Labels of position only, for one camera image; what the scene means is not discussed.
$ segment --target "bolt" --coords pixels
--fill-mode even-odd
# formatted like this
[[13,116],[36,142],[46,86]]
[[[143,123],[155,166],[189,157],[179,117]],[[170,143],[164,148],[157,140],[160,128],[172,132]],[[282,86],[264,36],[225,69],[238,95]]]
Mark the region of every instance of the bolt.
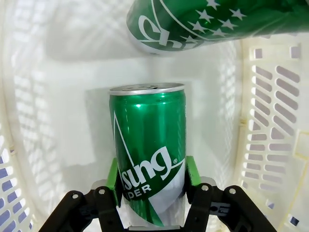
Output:
[[235,190],[235,189],[233,189],[233,188],[231,188],[231,189],[229,190],[229,193],[231,193],[231,194],[235,194],[235,193],[236,193],[236,190]]
[[105,190],[104,190],[104,189],[100,189],[100,190],[98,191],[98,193],[101,194],[101,195],[103,195],[103,194],[105,193]]
[[203,185],[203,186],[202,186],[202,190],[203,190],[203,191],[208,191],[208,190],[209,190],[209,187],[208,187],[207,185]]

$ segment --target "silver can top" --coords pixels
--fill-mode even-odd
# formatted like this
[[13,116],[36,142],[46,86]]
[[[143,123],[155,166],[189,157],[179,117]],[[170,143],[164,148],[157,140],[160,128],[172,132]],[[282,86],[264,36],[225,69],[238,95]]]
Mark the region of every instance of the silver can top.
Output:
[[184,89],[184,84],[180,83],[150,83],[131,86],[122,86],[110,89],[109,94],[114,96],[140,95],[169,93]]

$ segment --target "soda can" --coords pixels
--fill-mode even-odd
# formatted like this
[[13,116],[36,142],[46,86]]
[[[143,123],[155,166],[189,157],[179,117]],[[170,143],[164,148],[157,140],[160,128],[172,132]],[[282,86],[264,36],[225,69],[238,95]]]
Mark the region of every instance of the soda can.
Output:
[[184,85],[113,88],[110,112],[131,226],[183,225]]
[[309,31],[309,0],[134,0],[131,41],[166,54],[202,45]]

